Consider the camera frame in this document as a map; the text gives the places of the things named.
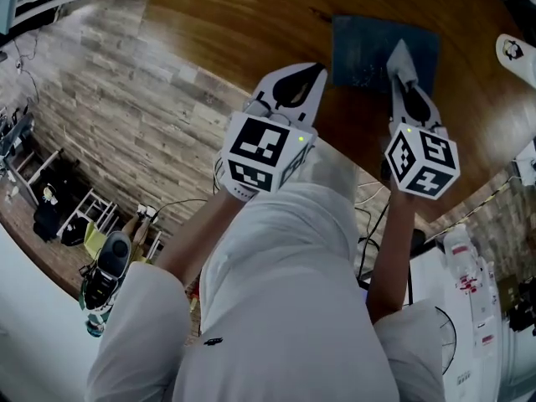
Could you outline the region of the person's light trousers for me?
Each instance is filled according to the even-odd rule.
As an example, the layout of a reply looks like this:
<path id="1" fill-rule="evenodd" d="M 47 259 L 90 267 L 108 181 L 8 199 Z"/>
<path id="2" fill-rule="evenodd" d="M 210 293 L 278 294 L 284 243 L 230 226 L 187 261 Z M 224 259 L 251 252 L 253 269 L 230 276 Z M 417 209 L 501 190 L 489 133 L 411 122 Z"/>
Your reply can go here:
<path id="1" fill-rule="evenodd" d="M 358 166 L 339 150 L 318 137 L 312 150 L 311 178 L 354 200 L 358 186 Z"/>

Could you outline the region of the person's left forearm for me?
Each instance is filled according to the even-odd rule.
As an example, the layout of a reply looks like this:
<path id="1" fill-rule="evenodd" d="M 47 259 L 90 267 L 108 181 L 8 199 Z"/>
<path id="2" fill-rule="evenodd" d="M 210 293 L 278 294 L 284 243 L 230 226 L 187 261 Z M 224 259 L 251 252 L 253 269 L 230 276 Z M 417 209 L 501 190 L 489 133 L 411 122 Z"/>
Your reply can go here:
<path id="1" fill-rule="evenodd" d="M 245 206 L 225 188 L 210 198 L 165 244 L 156 266 L 189 286 Z"/>

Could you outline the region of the white shelf frame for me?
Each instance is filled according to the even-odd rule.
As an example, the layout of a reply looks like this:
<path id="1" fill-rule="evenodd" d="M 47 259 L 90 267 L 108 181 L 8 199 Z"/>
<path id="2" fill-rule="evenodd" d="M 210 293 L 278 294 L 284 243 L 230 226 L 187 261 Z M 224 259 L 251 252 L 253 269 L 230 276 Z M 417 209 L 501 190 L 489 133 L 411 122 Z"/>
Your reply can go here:
<path id="1" fill-rule="evenodd" d="M 15 183 L 21 187 L 23 196 L 35 209 L 39 206 L 39 200 L 33 191 L 33 186 L 40 179 L 42 172 L 63 152 L 64 149 L 60 148 L 49 157 L 41 158 L 35 150 L 31 152 L 20 150 L 16 156 L 4 159 L 8 171 L 14 176 Z"/>

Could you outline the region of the black backpack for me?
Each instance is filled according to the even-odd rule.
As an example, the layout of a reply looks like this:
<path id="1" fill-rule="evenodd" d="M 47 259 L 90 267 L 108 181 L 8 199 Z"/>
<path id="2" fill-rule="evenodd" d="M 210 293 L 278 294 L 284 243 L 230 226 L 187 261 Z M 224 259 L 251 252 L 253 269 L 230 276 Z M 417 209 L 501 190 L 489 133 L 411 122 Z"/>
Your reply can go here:
<path id="1" fill-rule="evenodd" d="M 33 214 L 33 231 L 45 243 L 57 237 L 60 220 L 66 213 L 69 202 L 63 183 L 56 186 L 48 183 L 39 198 L 39 206 Z"/>

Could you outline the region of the grey rounded device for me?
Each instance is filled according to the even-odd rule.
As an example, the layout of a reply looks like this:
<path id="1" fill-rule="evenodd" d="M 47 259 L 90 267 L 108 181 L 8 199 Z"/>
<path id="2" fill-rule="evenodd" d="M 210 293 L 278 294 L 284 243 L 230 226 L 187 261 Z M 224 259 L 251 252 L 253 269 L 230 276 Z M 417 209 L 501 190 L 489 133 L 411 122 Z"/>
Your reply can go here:
<path id="1" fill-rule="evenodd" d="M 128 235 L 121 231 L 109 234 L 97 258 L 97 267 L 100 271 L 116 279 L 126 273 L 130 263 L 131 241 Z"/>

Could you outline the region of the black bag white print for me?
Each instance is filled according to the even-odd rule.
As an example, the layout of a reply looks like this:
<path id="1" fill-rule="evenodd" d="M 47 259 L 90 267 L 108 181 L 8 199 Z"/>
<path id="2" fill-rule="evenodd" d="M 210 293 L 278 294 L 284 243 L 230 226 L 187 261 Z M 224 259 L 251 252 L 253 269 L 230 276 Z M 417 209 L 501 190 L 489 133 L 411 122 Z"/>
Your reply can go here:
<path id="1" fill-rule="evenodd" d="M 83 244 L 88 223 L 81 217 L 71 220 L 61 235 L 61 243 L 68 247 Z"/>

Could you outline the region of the black standing fan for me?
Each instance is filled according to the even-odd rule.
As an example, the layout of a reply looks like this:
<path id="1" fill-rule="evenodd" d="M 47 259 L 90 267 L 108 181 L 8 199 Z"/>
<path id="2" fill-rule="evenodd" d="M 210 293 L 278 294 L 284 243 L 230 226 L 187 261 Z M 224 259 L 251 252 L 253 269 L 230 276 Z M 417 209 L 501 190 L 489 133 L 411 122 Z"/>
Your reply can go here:
<path id="1" fill-rule="evenodd" d="M 423 255 L 435 246 L 435 243 L 429 245 L 426 242 L 425 233 L 421 229 L 414 229 L 410 247 L 410 258 L 413 260 L 415 257 Z M 439 335 L 441 337 L 441 372 L 445 375 L 451 366 L 456 352 L 456 329 L 453 321 L 442 308 L 436 307 L 435 312 L 436 321 L 439 326 Z"/>

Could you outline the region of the person's right forearm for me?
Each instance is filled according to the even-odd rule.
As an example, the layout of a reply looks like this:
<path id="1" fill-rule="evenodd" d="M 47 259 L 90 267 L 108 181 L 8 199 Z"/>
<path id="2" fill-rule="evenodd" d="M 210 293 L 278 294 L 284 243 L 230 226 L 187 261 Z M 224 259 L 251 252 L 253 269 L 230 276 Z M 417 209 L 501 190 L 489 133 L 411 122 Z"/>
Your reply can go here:
<path id="1" fill-rule="evenodd" d="M 392 188 L 384 236 L 366 299 L 371 323 L 402 309 L 410 269 L 414 225 L 413 197 Z"/>

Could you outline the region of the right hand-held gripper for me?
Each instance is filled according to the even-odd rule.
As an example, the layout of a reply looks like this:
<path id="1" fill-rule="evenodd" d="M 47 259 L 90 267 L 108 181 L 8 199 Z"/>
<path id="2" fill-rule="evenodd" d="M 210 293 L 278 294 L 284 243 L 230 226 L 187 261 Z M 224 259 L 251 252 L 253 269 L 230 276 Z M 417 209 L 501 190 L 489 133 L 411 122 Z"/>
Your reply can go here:
<path id="1" fill-rule="evenodd" d="M 392 79 L 390 87 L 389 132 L 393 136 L 384 155 L 397 188 L 437 200 L 461 175 L 456 143 L 425 130 L 442 126 L 442 122 L 436 105 L 419 85 L 415 87 L 421 98 L 418 121 L 425 129 L 400 124 L 407 117 L 405 97 L 413 85 Z"/>

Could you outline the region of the black and white equipment case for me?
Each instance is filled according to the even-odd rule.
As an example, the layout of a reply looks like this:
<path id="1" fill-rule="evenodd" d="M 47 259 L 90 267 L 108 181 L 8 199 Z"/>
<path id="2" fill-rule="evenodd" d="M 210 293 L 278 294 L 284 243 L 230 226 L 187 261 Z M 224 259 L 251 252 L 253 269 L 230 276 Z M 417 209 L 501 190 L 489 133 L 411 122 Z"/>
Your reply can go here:
<path id="1" fill-rule="evenodd" d="M 110 303 L 118 288 L 118 280 L 97 266 L 90 268 L 82 281 L 79 304 L 82 310 L 99 310 Z"/>

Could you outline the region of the clear plastic bottle red label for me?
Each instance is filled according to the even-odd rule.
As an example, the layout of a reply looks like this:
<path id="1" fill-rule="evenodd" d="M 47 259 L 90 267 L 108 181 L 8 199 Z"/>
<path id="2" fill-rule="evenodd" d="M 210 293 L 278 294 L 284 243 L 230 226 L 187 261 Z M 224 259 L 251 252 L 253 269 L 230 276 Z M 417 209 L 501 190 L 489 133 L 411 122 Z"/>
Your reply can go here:
<path id="1" fill-rule="evenodd" d="M 480 272 L 478 253 L 466 230 L 465 224 L 457 224 L 443 239 L 446 264 L 456 280 L 474 279 Z"/>

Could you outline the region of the person's white shirt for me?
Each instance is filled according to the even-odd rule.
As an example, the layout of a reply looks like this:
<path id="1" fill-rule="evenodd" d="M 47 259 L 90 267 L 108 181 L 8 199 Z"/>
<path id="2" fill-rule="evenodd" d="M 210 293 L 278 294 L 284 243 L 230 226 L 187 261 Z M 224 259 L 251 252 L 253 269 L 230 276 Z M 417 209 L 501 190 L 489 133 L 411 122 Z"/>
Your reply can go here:
<path id="1" fill-rule="evenodd" d="M 203 268 L 193 345 L 184 281 L 132 264 L 85 402 L 444 402 L 436 308 L 373 322 L 356 236 L 353 205 L 327 187 L 248 202 Z"/>

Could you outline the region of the white printed cup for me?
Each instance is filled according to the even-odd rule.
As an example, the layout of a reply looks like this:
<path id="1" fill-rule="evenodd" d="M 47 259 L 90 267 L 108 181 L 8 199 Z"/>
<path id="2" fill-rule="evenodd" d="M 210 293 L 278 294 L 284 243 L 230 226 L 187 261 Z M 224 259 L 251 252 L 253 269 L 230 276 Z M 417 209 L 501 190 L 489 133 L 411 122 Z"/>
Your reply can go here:
<path id="1" fill-rule="evenodd" d="M 536 90 L 536 47 L 503 33 L 497 37 L 495 50 L 505 69 Z"/>

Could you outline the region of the dark blue notebook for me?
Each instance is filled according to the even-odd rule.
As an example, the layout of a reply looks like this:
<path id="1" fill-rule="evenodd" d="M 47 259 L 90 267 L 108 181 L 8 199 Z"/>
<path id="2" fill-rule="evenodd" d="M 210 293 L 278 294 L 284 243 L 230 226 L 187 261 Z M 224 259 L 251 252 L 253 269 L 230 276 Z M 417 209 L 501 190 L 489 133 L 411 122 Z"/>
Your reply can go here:
<path id="1" fill-rule="evenodd" d="M 388 94 L 386 64 L 401 39 L 414 61 L 419 86 L 431 95 L 440 50 L 439 35 L 406 23 L 363 16 L 332 17 L 332 83 Z"/>

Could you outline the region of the white metal rack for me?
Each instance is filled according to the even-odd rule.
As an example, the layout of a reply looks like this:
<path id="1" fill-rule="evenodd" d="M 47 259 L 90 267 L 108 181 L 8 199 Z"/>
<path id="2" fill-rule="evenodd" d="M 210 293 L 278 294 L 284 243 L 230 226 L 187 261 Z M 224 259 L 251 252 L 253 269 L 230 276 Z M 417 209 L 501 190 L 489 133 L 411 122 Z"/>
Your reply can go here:
<path id="1" fill-rule="evenodd" d="M 93 188 L 80 200 L 69 218 L 60 226 L 57 236 L 61 242 L 61 235 L 71 220 L 78 217 L 93 221 L 95 227 L 108 235 L 116 225 L 119 218 L 117 204 L 102 198 Z"/>

